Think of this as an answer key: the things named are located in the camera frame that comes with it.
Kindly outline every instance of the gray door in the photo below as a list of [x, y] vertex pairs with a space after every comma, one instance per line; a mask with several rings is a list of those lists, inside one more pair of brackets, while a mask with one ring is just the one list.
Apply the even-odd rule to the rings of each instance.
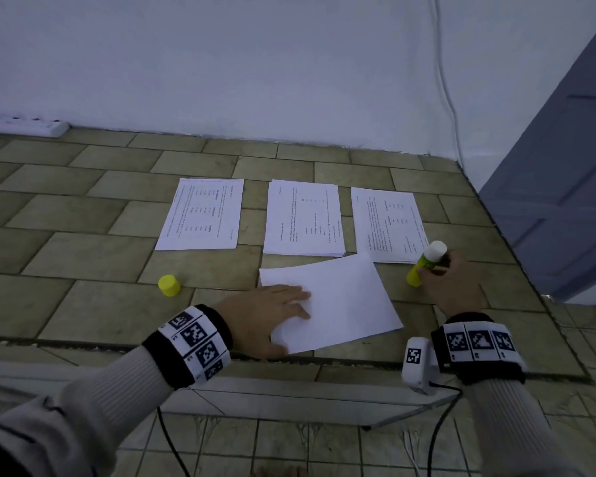
[[480, 197], [541, 294], [596, 282], [596, 35]]

